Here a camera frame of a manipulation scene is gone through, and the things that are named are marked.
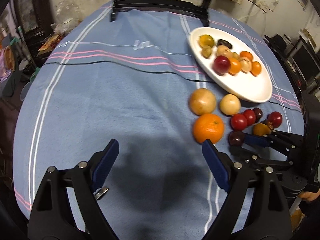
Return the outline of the red tomato front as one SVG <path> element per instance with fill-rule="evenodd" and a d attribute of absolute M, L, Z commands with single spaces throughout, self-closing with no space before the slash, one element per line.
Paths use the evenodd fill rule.
<path fill-rule="evenodd" d="M 247 127 L 247 119 L 242 114 L 235 114 L 231 117 L 230 125 L 234 131 L 243 131 Z"/>

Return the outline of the pale yellow round pear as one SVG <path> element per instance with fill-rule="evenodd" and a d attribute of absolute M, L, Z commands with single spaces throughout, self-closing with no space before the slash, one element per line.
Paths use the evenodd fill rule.
<path fill-rule="evenodd" d="M 241 102 L 235 95 L 227 94 L 221 99 L 219 107 L 223 114 L 231 116 L 240 112 Z"/>

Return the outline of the red tomato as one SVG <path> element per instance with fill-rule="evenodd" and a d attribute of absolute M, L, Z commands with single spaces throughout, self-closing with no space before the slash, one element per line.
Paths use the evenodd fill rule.
<path fill-rule="evenodd" d="M 247 109 L 242 114 L 247 120 L 247 127 L 255 123 L 256 116 L 255 116 L 255 112 L 252 109 Z"/>
<path fill-rule="evenodd" d="M 234 131 L 243 131 L 247 127 L 247 119 L 242 114 L 235 114 L 231 117 L 230 125 Z"/>

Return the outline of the black desk shelf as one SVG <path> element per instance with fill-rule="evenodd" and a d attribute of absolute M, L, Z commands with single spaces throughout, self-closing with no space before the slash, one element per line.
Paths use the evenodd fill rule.
<path fill-rule="evenodd" d="M 304 45 L 319 62 L 319 51 L 315 51 L 311 41 L 304 36 L 299 35 L 298 39 L 295 42 L 292 42 L 287 35 L 280 36 L 279 34 L 272 37 L 265 35 L 264 41 L 276 56 L 294 90 L 298 92 L 307 91 L 308 93 L 319 97 L 319 74 L 306 81 L 292 59 L 292 55 L 296 50 L 299 49 L 301 45 Z"/>

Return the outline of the yellow green small fruit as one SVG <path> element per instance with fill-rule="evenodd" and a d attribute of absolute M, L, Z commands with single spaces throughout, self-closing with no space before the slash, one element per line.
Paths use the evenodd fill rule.
<path fill-rule="evenodd" d="M 202 50 L 201 50 L 201 55 L 202 55 L 205 59 L 210 58 L 210 56 L 212 55 L 212 47 L 211 47 L 211 46 L 208 46 L 208 45 L 204 45 L 204 46 L 202 47 Z"/>

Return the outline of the white round plate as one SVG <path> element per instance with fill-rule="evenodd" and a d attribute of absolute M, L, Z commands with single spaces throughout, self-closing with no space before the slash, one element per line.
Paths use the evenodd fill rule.
<path fill-rule="evenodd" d="M 217 74 L 217 72 L 213 70 L 213 62 L 216 58 L 217 48 L 213 48 L 210 58 L 204 58 L 201 55 L 201 47 L 199 45 L 199 39 L 202 35 L 210 35 L 216 41 L 223 39 L 230 42 L 233 46 L 232 51 L 236 53 L 242 51 L 250 52 L 253 55 L 253 60 L 261 64 L 261 73 L 257 77 L 242 71 L 236 75 Z M 263 60 L 262 56 L 259 56 L 254 52 L 254 50 L 245 44 L 245 42 L 226 31 L 211 27 L 199 27 L 194 29 L 189 34 L 188 42 L 193 55 L 202 70 L 221 88 L 246 101 L 263 103 L 271 98 L 272 82 L 266 68 L 266 62 Z"/>

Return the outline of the large tan pear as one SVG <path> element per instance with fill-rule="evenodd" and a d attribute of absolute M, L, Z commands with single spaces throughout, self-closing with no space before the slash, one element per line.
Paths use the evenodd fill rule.
<path fill-rule="evenodd" d="M 216 97 L 210 90 L 199 88 L 190 95 L 188 105 L 190 110 L 198 116 L 213 113 L 216 109 Z"/>

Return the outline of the orange yellow persimmon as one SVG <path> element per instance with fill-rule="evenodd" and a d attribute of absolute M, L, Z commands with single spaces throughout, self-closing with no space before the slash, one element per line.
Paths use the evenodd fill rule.
<path fill-rule="evenodd" d="M 270 128 L 263 123 L 257 123 L 253 126 L 253 132 L 254 135 L 263 137 L 264 135 L 268 135 L 271 133 Z"/>

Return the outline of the dark brown passion fruit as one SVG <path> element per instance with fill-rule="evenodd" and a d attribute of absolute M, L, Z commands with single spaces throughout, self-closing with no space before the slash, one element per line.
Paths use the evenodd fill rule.
<path fill-rule="evenodd" d="M 265 119 L 263 122 L 270 130 L 273 130 L 273 124 L 270 120 Z"/>

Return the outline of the large dark red apple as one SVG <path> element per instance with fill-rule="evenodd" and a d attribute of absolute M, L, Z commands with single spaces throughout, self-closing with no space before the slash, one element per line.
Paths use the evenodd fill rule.
<path fill-rule="evenodd" d="M 230 67 L 230 60 L 225 56 L 217 56 L 213 62 L 213 70 L 219 75 L 224 75 L 228 73 Z"/>

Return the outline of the dark purple plum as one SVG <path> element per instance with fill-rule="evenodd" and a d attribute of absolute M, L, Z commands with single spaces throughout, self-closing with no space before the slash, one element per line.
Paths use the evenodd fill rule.
<path fill-rule="evenodd" d="M 245 140 L 245 134 L 242 131 L 232 131 L 228 135 L 228 142 L 230 146 L 241 147 Z"/>

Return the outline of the black computer monitor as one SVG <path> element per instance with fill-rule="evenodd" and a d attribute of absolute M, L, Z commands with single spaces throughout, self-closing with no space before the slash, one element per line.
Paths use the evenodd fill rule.
<path fill-rule="evenodd" d="M 292 59 L 306 81 L 319 74 L 319 62 L 312 56 L 306 46 L 301 45 L 292 55 Z"/>

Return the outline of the orange tangerine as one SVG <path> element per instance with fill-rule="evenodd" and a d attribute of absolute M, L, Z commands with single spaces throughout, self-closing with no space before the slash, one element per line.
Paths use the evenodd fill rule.
<path fill-rule="evenodd" d="M 252 62 L 251 74 L 254 76 L 258 76 L 262 71 L 262 66 L 258 61 Z"/>
<path fill-rule="evenodd" d="M 240 53 L 240 57 L 246 57 L 248 58 L 250 61 L 253 61 L 253 55 L 252 53 L 250 53 L 249 51 L 242 51 Z"/>

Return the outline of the blue striped tablecloth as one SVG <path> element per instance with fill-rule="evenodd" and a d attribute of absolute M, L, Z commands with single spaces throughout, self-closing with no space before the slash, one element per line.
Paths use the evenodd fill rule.
<path fill-rule="evenodd" d="M 89 15 L 57 46 L 31 84 L 18 117 L 14 191 L 29 220 L 28 239 L 108 239 L 90 232 L 74 190 L 65 187 L 58 224 L 52 195 L 58 172 L 89 168 L 115 139 L 119 155 L 103 184 L 101 211 L 119 239 L 201 239 L 225 192 L 192 135 L 192 92 L 226 92 L 193 57 L 188 38 L 200 20 L 180 12 L 130 10 L 110 20 L 111 5 Z"/>

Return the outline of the small tan fruit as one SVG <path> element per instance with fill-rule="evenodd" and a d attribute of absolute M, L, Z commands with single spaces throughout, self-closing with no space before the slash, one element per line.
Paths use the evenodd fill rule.
<path fill-rule="evenodd" d="M 248 73 L 252 70 L 252 61 L 248 57 L 240 57 L 241 71 Z"/>

